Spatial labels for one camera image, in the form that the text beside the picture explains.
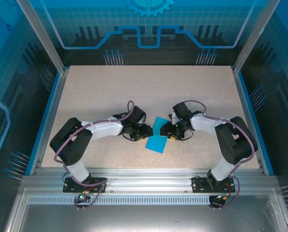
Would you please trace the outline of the aluminium frame post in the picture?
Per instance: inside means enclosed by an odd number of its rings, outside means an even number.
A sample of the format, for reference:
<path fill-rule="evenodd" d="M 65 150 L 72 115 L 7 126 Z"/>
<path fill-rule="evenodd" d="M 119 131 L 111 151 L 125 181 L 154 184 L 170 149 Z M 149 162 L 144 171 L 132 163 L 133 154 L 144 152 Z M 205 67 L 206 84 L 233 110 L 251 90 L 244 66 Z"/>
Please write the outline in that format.
<path fill-rule="evenodd" d="M 40 40 L 42 46 L 44 47 L 46 53 L 48 54 L 49 58 L 54 64 L 55 68 L 60 74 L 64 75 L 66 71 L 66 67 L 64 66 L 62 60 L 60 59 L 57 50 L 55 49 L 48 33 L 46 32 L 41 20 L 39 19 L 30 1 L 29 0 L 16 0 L 16 2 L 20 6 L 22 12 L 24 13 L 29 24 L 33 28 L 35 34 Z"/>
<path fill-rule="evenodd" d="M 269 22 L 270 18 L 272 17 L 275 9 L 277 8 L 280 0 L 268 0 L 267 4 L 263 8 L 262 13 L 260 14 L 251 34 L 249 35 L 245 45 L 243 46 L 233 68 L 232 72 L 233 75 L 238 75 L 239 71 L 241 70 L 242 66 L 246 62 L 248 56 L 250 55 L 252 49 L 254 48 L 256 42 L 258 41 L 260 35 L 263 33 L 267 23 Z"/>

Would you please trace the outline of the grey metal tray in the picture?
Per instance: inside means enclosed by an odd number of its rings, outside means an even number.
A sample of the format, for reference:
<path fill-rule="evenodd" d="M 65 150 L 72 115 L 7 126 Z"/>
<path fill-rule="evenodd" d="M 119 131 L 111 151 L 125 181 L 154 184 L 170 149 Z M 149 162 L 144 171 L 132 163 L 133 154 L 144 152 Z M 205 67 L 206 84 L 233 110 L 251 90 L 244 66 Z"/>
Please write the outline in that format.
<path fill-rule="evenodd" d="M 240 196 L 226 209 L 195 204 L 71 204 L 19 196 L 3 232 L 288 232 L 276 195 Z"/>

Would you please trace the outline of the blue cloth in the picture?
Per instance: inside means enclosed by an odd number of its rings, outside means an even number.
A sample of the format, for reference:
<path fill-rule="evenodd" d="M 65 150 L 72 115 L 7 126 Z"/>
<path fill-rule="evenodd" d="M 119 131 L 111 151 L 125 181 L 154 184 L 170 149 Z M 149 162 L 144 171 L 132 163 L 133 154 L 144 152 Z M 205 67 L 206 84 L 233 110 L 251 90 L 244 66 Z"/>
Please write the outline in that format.
<path fill-rule="evenodd" d="M 164 152 L 168 138 L 160 135 L 160 129 L 167 122 L 168 120 L 164 118 L 161 118 L 161 117 L 156 118 L 152 127 L 153 136 L 148 138 L 146 149 L 149 149 L 151 151 L 155 151 L 161 154 Z"/>

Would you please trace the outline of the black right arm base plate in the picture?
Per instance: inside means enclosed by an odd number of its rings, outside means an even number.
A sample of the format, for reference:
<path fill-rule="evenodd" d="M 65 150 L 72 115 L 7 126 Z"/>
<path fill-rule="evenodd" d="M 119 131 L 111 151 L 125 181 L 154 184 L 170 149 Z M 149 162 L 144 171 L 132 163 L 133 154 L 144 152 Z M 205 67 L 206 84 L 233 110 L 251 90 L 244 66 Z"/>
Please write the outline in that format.
<path fill-rule="evenodd" d="M 233 179 L 226 178 L 222 181 L 210 181 L 208 177 L 196 175 L 191 179 L 193 193 L 234 193 L 236 192 Z"/>

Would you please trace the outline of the long aluminium mounting rail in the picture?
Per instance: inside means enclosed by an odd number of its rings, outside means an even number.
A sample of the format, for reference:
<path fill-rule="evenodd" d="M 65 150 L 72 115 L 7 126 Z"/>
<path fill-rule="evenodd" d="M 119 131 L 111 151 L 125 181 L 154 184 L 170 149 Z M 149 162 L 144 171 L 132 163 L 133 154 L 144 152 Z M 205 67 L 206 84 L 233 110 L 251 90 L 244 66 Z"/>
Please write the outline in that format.
<path fill-rule="evenodd" d="M 207 169 L 191 168 L 90 168 L 93 177 L 108 179 L 106 194 L 191 194 L 191 178 L 205 177 Z M 37 168 L 36 173 L 24 176 L 20 187 L 28 193 L 60 193 L 63 168 Z M 261 169 L 238 169 L 244 195 L 267 195 L 278 188 L 275 176 L 264 175 Z"/>

